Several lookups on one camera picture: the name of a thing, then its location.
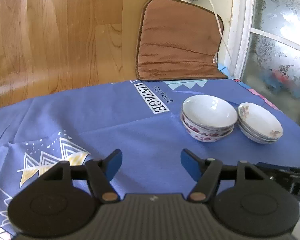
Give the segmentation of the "brown seat cushion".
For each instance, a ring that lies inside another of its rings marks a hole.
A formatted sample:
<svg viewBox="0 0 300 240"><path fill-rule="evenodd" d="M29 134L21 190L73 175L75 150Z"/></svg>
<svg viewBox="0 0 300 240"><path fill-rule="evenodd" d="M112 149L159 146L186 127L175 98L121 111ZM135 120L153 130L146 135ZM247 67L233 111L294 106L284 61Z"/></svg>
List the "brown seat cushion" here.
<svg viewBox="0 0 300 240"><path fill-rule="evenodd" d="M149 0L136 46L136 75L144 81L226 79L215 55L223 21L213 11L181 0Z"/></svg>

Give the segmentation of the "large floral plate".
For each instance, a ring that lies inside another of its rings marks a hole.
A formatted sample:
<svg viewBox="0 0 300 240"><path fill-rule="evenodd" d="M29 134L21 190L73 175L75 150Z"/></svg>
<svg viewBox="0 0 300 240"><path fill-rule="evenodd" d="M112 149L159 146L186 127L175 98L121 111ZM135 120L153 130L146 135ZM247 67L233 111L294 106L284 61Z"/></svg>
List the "large floral plate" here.
<svg viewBox="0 0 300 240"><path fill-rule="evenodd" d="M239 126L239 129L241 130L241 132L250 140L259 143L259 144L273 144L276 142L275 141L265 141L265 140L261 140L261 139L257 139L255 137L253 137L252 135L250 135L242 126Z"/></svg>

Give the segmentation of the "red-flower bowl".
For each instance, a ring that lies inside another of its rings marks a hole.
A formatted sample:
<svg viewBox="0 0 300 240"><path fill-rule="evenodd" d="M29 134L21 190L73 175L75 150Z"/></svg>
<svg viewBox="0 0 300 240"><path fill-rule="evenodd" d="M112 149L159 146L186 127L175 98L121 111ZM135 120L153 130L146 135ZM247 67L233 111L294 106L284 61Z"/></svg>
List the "red-flower bowl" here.
<svg viewBox="0 0 300 240"><path fill-rule="evenodd" d="M202 126L199 126L199 125L195 124L194 122L192 122L183 113L180 114L180 118L189 130L196 132L198 134L206 135L206 136L210 136L210 137L223 136L226 133L232 131L232 129L234 128L234 125L226 127L226 128L202 127Z"/></svg>
<svg viewBox="0 0 300 240"><path fill-rule="evenodd" d="M232 126L238 119L235 108L227 101L211 95L194 95L182 105L187 118L199 126L224 128Z"/></svg>
<svg viewBox="0 0 300 240"><path fill-rule="evenodd" d="M230 135L232 133L232 131L234 130L234 128L230 129L229 131L223 133L222 135L219 136L214 136L214 135L203 135L203 134L199 134L191 129L189 129L186 125L184 126L187 133L193 137L193 139L196 139L198 141L201 142L215 142L215 141L219 141L221 139L223 139L224 137Z"/></svg>

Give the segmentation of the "blue printed tablecloth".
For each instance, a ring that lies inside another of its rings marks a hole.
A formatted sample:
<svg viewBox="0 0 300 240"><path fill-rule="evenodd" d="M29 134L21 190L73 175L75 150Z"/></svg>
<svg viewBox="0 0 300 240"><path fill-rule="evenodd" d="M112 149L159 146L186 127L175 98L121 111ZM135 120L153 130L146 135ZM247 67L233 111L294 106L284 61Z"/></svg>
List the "blue printed tablecloth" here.
<svg viewBox="0 0 300 240"><path fill-rule="evenodd" d="M276 116L281 139L249 140L239 128L212 143L193 139L180 121L193 95L212 95L234 107L251 102ZM14 234L7 217L12 198L55 163L81 165L120 149L112 180L119 195L188 194L194 182L180 162L185 148L225 164L240 160L300 167L300 127L246 85L229 80L109 83L68 90L0 108L0 239Z"/></svg>

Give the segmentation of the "frosted glass window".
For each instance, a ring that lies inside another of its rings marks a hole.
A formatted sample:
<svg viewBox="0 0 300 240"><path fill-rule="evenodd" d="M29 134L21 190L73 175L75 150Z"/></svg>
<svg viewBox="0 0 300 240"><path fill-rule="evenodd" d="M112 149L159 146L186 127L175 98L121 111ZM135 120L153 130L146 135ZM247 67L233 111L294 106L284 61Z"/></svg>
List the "frosted glass window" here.
<svg viewBox="0 0 300 240"><path fill-rule="evenodd" d="M300 126L300 0L245 0L234 75Z"/></svg>

